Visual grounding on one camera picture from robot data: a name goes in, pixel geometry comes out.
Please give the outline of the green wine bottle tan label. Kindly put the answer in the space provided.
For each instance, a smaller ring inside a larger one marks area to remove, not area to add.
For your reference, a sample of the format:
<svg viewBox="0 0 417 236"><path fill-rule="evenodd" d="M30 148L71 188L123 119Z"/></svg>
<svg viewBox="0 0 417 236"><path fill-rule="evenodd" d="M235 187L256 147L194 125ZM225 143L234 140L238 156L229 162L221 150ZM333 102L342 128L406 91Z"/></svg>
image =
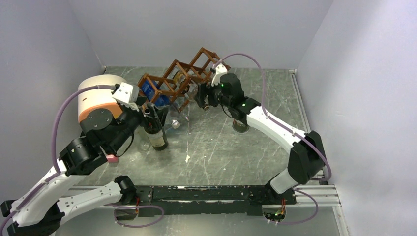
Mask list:
<svg viewBox="0 0 417 236"><path fill-rule="evenodd" d="M209 109L209 105L206 102L206 97L208 95L208 88L205 83L198 84L196 88L194 89L194 97L197 106L204 111L207 111Z"/></svg>

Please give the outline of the dark wine bottle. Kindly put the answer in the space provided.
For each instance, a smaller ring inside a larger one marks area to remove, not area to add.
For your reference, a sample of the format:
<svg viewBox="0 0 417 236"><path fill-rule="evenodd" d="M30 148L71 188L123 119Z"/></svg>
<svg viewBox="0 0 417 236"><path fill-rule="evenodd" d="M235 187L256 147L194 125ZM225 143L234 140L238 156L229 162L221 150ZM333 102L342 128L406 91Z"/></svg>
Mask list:
<svg viewBox="0 0 417 236"><path fill-rule="evenodd" d="M164 130L168 107L161 108L148 106L144 109L144 130L150 144L156 151L162 151L168 146L167 136Z"/></svg>

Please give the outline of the clear glass bottle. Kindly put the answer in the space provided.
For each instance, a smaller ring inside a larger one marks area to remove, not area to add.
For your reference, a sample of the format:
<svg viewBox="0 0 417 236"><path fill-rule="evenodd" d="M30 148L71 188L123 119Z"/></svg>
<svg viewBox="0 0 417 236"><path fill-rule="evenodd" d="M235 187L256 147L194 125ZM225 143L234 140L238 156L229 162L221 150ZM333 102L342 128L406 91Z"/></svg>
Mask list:
<svg viewBox="0 0 417 236"><path fill-rule="evenodd" d="M169 115L170 125L174 129L179 128L181 124L183 124L184 122L190 122L190 118L188 117L188 115L180 111L179 105L176 102L170 105Z"/></svg>

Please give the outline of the clear round bottle red label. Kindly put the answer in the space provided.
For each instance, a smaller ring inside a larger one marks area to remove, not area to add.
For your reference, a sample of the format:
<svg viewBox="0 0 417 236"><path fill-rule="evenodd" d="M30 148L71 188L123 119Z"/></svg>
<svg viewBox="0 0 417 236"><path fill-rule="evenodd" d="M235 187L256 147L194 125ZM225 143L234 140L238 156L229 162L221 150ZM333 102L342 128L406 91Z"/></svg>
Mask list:
<svg viewBox="0 0 417 236"><path fill-rule="evenodd" d="M239 120L234 119L234 120L233 120L233 123L232 123L232 128L233 128L233 130L234 130L234 131L236 131L237 133L241 133L241 134L243 134L243 133L246 133L246 132L248 132L248 131L249 131L250 126L249 126L249 125L247 125L247 124L242 123L242 122L241 122L241 121L239 121Z"/></svg>

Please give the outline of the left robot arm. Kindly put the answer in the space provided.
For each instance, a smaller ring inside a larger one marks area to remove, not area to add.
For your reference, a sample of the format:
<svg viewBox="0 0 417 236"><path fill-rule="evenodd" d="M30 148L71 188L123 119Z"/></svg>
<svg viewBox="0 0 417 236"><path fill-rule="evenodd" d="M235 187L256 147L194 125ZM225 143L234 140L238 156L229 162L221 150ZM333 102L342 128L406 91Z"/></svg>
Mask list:
<svg viewBox="0 0 417 236"><path fill-rule="evenodd" d="M119 176L103 187L73 196L64 193L116 154L145 121L141 106L145 98L118 98L113 110L94 106L79 116L82 134L71 141L47 174L24 196L1 204L5 218L2 231L10 236L50 236L65 222L104 205L128 205L137 198L128 176Z"/></svg>

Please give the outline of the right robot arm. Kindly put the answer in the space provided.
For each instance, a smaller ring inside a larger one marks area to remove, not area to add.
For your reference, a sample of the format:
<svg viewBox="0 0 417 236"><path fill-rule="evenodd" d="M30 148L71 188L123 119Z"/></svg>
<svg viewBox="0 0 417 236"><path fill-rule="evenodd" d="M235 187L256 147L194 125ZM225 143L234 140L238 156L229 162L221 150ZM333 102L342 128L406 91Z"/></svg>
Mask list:
<svg viewBox="0 0 417 236"><path fill-rule="evenodd" d="M267 184L265 196L272 204L282 200L288 189L308 183L327 163L317 132L305 133L263 109L260 102L244 94L233 73L220 76L215 83L200 83L194 99L201 108L226 107L232 118L261 131L289 154L287 168Z"/></svg>

